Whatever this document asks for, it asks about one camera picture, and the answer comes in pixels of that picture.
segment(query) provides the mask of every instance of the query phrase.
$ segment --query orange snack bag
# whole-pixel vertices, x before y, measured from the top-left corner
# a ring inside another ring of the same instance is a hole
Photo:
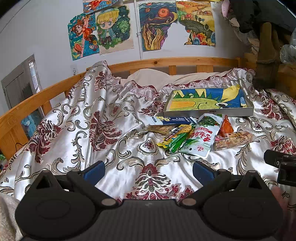
[[[218,137],[225,137],[225,134],[233,133],[233,128],[230,124],[228,116],[225,115],[221,128],[218,132]]]

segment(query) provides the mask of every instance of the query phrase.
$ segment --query blue gripper pad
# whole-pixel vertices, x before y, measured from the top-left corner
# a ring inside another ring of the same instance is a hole
[[[215,178],[214,173],[215,170],[211,169],[210,167],[205,166],[200,162],[195,162],[193,164],[193,176],[204,186],[211,180]]]
[[[83,178],[95,186],[105,175],[105,163],[98,161],[82,171]]]

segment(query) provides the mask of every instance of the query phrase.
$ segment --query wooden bed frame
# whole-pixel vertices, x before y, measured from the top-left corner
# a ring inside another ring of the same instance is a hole
[[[169,67],[169,74],[176,75],[176,66],[196,66],[196,72],[213,72],[213,66],[225,66],[230,68],[256,68],[255,63],[248,63],[244,58],[226,59],[226,58],[207,58],[207,57],[182,57],[182,58],[158,58],[132,61],[110,65],[113,73],[129,71],[133,74],[139,69]],[[0,117],[0,149],[9,160],[16,151],[28,142],[27,136],[21,126],[23,118],[28,116],[37,108],[41,107],[44,115],[51,111],[50,100],[61,93],[67,96],[69,89],[75,85],[86,72],[67,78],[57,84],[54,84],[37,94],[29,97],[17,106],[10,109]],[[284,78],[286,85],[292,88],[293,97],[296,94],[296,85],[291,84],[291,79]]]

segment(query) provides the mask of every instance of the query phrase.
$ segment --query colored pencil drawing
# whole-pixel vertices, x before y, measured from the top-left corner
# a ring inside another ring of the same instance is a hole
[[[215,23],[211,2],[177,1],[179,23],[185,26],[189,33],[188,41],[184,45],[216,44]]]
[[[95,14],[80,14],[70,21],[68,34],[73,60],[99,53],[98,41],[93,34],[95,29]]]
[[[161,49],[168,29],[177,22],[175,2],[150,2],[139,4],[143,51]]]
[[[246,107],[243,91],[233,85],[227,89],[183,89],[173,91],[169,111]]]
[[[101,54],[133,48],[129,12],[127,6],[122,5],[96,13]]]
[[[113,4],[117,3],[119,0],[82,0],[83,12],[90,14],[92,12],[98,11],[105,7],[111,7]]]

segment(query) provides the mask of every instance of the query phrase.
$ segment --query satin bedspread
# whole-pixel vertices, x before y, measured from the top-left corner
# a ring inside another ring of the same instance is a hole
[[[185,198],[202,187],[192,174],[195,160],[233,174],[257,170],[271,188],[277,185],[278,170],[264,163],[263,154],[267,149],[296,154],[296,100],[276,90],[256,91],[252,85],[254,74],[253,70],[233,69],[222,77],[167,84],[156,90],[149,83],[141,87],[132,80],[124,81],[122,86],[107,63],[98,62],[5,165],[0,173],[0,192],[20,200],[42,170],[66,174],[72,169],[83,170],[98,160],[105,163],[106,174],[96,187],[119,202],[124,198]],[[163,81],[153,75],[150,78],[158,84]],[[256,135],[253,143],[212,151],[207,160],[202,160],[165,151],[156,145],[163,136],[143,131],[146,118],[163,110],[172,90],[236,84],[253,102],[254,115],[229,120],[234,131]],[[292,211],[296,206],[292,188],[280,188],[283,198],[289,198],[288,208]]]

